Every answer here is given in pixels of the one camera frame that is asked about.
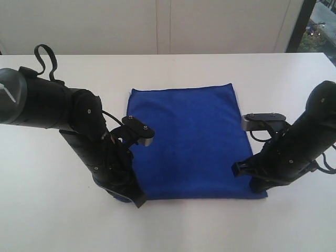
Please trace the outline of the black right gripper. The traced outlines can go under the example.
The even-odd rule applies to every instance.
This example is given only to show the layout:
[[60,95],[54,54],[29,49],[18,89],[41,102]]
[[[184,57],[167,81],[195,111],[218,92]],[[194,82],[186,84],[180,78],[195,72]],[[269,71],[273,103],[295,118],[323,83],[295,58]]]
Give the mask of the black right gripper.
[[328,127],[316,123],[294,123],[280,133],[251,160],[232,165],[234,177],[251,176],[249,187],[255,194],[290,184],[318,169],[316,158],[328,149]]

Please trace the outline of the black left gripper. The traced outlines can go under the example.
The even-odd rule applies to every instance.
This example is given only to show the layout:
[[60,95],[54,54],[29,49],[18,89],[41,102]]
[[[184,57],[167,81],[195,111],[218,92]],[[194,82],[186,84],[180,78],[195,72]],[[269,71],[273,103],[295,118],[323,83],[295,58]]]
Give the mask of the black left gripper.
[[60,130],[59,133],[91,172],[93,181],[100,188],[118,201],[134,203],[137,208],[146,202],[146,194],[131,169],[130,156],[109,136],[92,141],[71,131]]

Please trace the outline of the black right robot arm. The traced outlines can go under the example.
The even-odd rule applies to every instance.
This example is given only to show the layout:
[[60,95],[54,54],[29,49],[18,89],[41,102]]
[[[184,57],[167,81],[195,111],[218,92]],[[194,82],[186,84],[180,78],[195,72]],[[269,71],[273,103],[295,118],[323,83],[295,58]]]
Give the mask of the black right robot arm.
[[335,82],[323,81],[311,92],[302,115],[289,124],[279,113],[249,113],[242,116],[246,132],[267,131],[262,150],[232,166],[234,177],[251,177],[253,193],[287,186],[309,172],[335,174],[328,163],[321,168],[316,159],[335,147]]

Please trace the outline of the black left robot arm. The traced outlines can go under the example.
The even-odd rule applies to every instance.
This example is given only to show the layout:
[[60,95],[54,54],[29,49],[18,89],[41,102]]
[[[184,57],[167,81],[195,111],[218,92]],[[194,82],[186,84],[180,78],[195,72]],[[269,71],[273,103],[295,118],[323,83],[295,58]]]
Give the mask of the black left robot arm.
[[125,124],[109,131],[105,116],[100,98],[89,90],[1,70],[1,124],[57,129],[100,188],[140,207],[147,197],[129,149],[139,135]]

